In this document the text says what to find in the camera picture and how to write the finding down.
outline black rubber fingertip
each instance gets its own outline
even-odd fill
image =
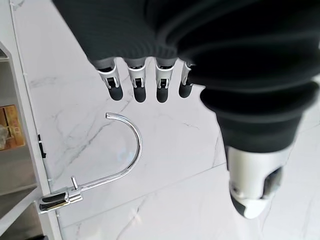
[[[189,97],[190,93],[192,90],[192,85],[183,85],[182,82],[180,82],[180,87],[179,87],[179,95],[182,98],[187,98]]]
[[[168,99],[168,88],[157,88],[156,99],[159,103],[164,103]]]
[[[110,93],[110,97],[115,101],[121,100],[124,96],[121,85],[119,87],[112,87],[111,89],[108,88],[108,90]]]
[[[138,103],[143,103],[146,100],[146,88],[134,87],[133,88],[134,98]]]

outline tile grout line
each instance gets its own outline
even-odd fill
[[[108,212],[108,211],[111,211],[111,210],[113,210],[113,209],[116,209],[116,208],[118,208],[118,207],[121,207],[121,206],[123,206],[123,205],[125,205],[125,204],[128,204],[128,203],[130,203],[130,202],[133,202],[133,201],[138,200],[138,199],[140,199],[140,198],[147,197],[147,196],[150,195],[150,194],[153,194],[153,193],[156,193],[156,192],[158,192],[158,191],[160,191],[160,190],[166,189],[166,188],[168,188],[168,187],[170,187],[170,186],[172,186],[172,185],[176,185],[176,184],[182,183],[182,182],[184,182],[184,181],[186,181],[186,180],[188,180],[188,179],[191,179],[191,178],[193,178],[193,177],[196,177],[196,176],[198,176],[198,175],[201,175],[201,174],[203,174],[203,173],[205,173],[205,172],[208,172],[208,171],[210,171],[210,170],[212,170],[212,169],[214,169],[214,168],[220,167],[221,165],[225,165],[225,164],[226,164],[226,162],[221,163],[221,164],[219,164],[219,165],[217,165],[217,166],[210,167],[210,168],[208,168],[208,169],[206,169],[206,170],[203,170],[203,171],[201,171],[201,172],[198,172],[198,173],[196,173],[196,174],[194,174],[194,175],[185,177],[185,178],[180,179],[180,180],[178,180],[178,181],[172,182],[172,183],[170,183],[170,184],[168,184],[168,185],[162,186],[162,187],[160,187],[160,188],[158,188],[158,189],[156,189],[156,190],[153,190],[153,191],[150,191],[150,192],[148,192],[148,193],[145,193],[145,194],[143,194],[143,195],[141,195],[141,196],[138,196],[138,197],[136,197],[136,198],[133,198],[133,199],[131,199],[131,200],[129,200],[129,201],[126,201],[126,202],[124,202],[124,203],[121,203],[120,205],[114,206],[114,207],[112,207],[112,208],[110,208],[110,209],[108,209],[108,210],[99,212],[99,213],[97,213],[97,214],[95,214],[95,215],[89,216],[89,217],[84,218],[84,219],[82,219],[82,220],[80,220],[80,221],[76,221],[76,222],[71,223],[71,224],[69,224],[69,225],[63,226],[63,227],[61,227],[61,230],[62,230],[62,229],[66,229],[66,228],[68,228],[68,227],[71,227],[71,226],[73,226],[73,225],[80,224],[80,223],[82,223],[82,222],[84,222],[84,221],[86,221],[86,220],[92,219],[92,218],[97,217],[97,216],[99,216],[99,215],[101,215],[101,214],[105,214],[105,213]]]

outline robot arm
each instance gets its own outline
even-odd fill
[[[53,0],[105,82],[123,96],[115,57],[128,66],[134,96],[146,99],[145,59],[156,59],[157,99],[168,98],[177,58],[179,94],[206,88],[226,149],[230,196],[257,217],[281,183],[288,147],[320,73],[318,0]]]

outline cardboard box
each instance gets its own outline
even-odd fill
[[[7,129],[5,146],[0,151],[14,149],[25,145],[25,138],[19,123],[18,112],[15,105],[0,107],[0,125]]]

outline marble wall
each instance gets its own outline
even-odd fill
[[[15,0],[19,45],[36,125],[47,152],[51,190],[115,173],[131,160],[135,139],[105,112],[140,129],[143,152],[124,178],[83,193],[58,211],[65,240],[319,240],[320,104],[304,116],[281,189],[259,219],[244,220],[229,197],[219,126],[199,99],[179,97],[177,62],[166,103],[156,99],[155,63],[147,59],[147,99],[138,103],[117,59],[122,101],[96,70],[48,0]]]

